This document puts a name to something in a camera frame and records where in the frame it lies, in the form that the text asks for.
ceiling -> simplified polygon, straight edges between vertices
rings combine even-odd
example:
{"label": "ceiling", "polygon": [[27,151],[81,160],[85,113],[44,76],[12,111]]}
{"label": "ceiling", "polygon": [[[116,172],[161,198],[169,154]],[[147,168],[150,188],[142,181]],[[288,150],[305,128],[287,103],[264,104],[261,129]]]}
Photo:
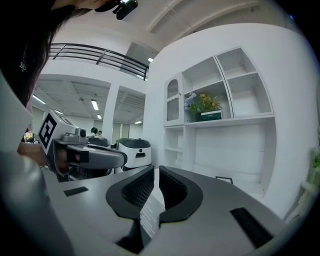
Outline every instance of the ceiling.
{"label": "ceiling", "polygon": [[265,23],[296,29],[287,13],[270,0],[138,0],[123,20],[112,12],[91,11],[68,22],[65,29],[90,30],[122,37],[161,51],[197,31],[230,23]]}
{"label": "ceiling", "polygon": [[[34,95],[44,101],[40,103],[32,98],[32,105],[43,111],[57,110],[65,115],[99,120],[104,117],[110,83],[97,83],[94,80],[85,83],[63,77],[62,79],[39,79]],[[96,100],[99,110],[95,110],[91,100]],[[142,121],[145,108],[145,96],[142,93],[121,87],[117,95],[114,122],[132,124]]]}

potted plant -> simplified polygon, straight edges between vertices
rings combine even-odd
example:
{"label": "potted plant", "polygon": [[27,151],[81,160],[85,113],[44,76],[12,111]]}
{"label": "potted plant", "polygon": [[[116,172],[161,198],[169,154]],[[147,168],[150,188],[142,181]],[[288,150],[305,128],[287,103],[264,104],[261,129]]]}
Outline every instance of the potted plant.
{"label": "potted plant", "polygon": [[196,122],[219,120],[223,117],[220,103],[216,99],[217,96],[211,98],[204,93],[197,96],[190,92],[189,97],[185,99],[184,109],[195,117]]}

ceiling light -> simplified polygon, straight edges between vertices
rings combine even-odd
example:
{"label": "ceiling light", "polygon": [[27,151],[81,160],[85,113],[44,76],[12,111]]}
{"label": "ceiling light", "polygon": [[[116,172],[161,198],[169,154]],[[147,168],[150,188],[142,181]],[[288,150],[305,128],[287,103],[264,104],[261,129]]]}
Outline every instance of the ceiling light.
{"label": "ceiling light", "polygon": [[91,100],[91,103],[92,103],[92,106],[93,106],[93,108],[94,108],[95,110],[99,110],[98,104],[97,104],[97,101],[96,101],[96,100],[92,99],[92,100]]}
{"label": "ceiling light", "polygon": [[140,78],[140,79],[142,79],[142,80],[144,79],[144,77],[143,77],[142,75],[139,75],[139,74],[137,74],[136,77],[137,77],[137,78]]}
{"label": "ceiling light", "polygon": [[55,110],[54,112],[57,112],[57,113],[60,114],[60,115],[64,115],[64,113],[61,113],[61,112],[58,111],[58,110]]}
{"label": "ceiling light", "polygon": [[36,100],[40,101],[42,104],[46,104],[44,101],[42,101],[41,99],[39,99],[38,97],[32,95],[32,97],[34,97]]}

dark hair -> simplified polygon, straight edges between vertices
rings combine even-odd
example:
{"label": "dark hair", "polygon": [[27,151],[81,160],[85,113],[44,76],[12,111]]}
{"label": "dark hair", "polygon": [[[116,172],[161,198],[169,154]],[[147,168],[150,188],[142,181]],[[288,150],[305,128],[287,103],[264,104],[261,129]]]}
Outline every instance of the dark hair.
{"label": "dark hair", "polygon": [[96,127],[93,127],[91,129],[91,132],[94,133],[94,134],[97,134],[98,133],[98,129]]}
{"label": "dark hair", "polygon": [[11,88],[23,105],[27,105],[34,84],[37,82],[41,70],[48,61],[50,45],[58,30],[70,18],[84,15],[89,11],[91,10],[80,9],[69,5],[49,11],[49,13],[44,15],[44,20],[39,24],[39,29],[37,29],[33,36],[30,37],[32,40],[28,42],[28,47],[32,47],[33,51],[36,53],[33,64],[29,67],[30,75],[23,87],[20,84],[11,84]]}

black slot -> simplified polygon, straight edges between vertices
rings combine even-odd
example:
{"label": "black slot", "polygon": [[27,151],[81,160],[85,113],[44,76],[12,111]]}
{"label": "black slot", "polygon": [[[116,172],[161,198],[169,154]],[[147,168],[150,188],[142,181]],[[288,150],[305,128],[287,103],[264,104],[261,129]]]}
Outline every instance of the black slot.
{"label": "black slot", "polygon": [[70,197],[70,196],[73,196],[73,195],[76,195],[76,194],[80,194],[82,192],[86,192],[88,191],[89,189],[87,189],[85,186],[81,186],[81,187],[77,187],[77,188],[74,188],[74,189],[69,189],[69,190],[65,190],[64,193],[67,197]]}
{"label": "black slot", "polygon": [[145,153],[137,153],[135,154],[135,158],[144,158],[146,156]]}
{"label": "black slot", "polygon": [[273,238],[245,208],[233,209],[230,213],[256,248],[263,246]]}

